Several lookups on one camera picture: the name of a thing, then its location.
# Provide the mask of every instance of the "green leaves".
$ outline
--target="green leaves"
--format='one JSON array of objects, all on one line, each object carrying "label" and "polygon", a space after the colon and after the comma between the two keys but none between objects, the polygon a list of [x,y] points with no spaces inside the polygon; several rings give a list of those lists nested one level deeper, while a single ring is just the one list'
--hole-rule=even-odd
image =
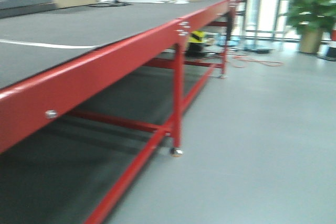
[{"label": "green leaves", "polygon": [[299,34],[305,29],[331,31],[336,21],[336,0],[294,0],[287,16],[287,23]]}]

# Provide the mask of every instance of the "potted plant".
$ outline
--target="potted plant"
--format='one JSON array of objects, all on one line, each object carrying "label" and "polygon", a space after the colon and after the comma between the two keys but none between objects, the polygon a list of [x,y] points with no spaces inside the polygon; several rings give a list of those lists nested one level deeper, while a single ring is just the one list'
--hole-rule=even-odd
[{"label": "potted plant", "polygon": [[331,32],[336,19],[336,0],[293,0],[287,24],[301,35],[300,52],[316,54],[323,32]]}]

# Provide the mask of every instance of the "table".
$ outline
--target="table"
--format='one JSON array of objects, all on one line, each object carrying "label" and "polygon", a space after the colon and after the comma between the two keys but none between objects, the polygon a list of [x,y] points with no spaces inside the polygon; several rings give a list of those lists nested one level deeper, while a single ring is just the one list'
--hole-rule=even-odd
[{"label": "table", "polygon": [[[68,114],[152,133],[142,151],[85,223],[101,223],[165,136],[180,156],[184,110],[222,63],[186,61],[189,32],[234,12],[235,0],[203,0],[188,5],[135,4],[118,8],[87,6],[0,20],[0,152]],[[175,46],[173,60],[157,59]],[[183,95],[184,64],[209,67]],[[163,125],[73,110],[140,66],[174,70],[174,106]]]}]

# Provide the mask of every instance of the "white line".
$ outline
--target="white line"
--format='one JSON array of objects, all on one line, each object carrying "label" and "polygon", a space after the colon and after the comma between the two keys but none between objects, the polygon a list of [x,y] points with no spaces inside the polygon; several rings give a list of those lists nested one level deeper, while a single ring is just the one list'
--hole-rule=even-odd
[{"label": "white line", "polygon": [[8,39],[0,39],[0,43],[33,46],[33,47],[60,48],[60,49],[86,49],[86,48],[98,47],[98,46],[67,46],[67,45],[57,45],[57,44],[46,44],[46,43],[35,43],[35,42],[8,40]]}]

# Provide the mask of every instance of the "black tabletop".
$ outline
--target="black tabletop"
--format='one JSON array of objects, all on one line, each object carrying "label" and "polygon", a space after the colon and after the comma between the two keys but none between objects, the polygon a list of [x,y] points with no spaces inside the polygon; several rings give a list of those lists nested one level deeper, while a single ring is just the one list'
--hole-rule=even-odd
[{"label": "black tabletop", "polygon": [[0,19],[0,89],[220,1],[79,6]]}]

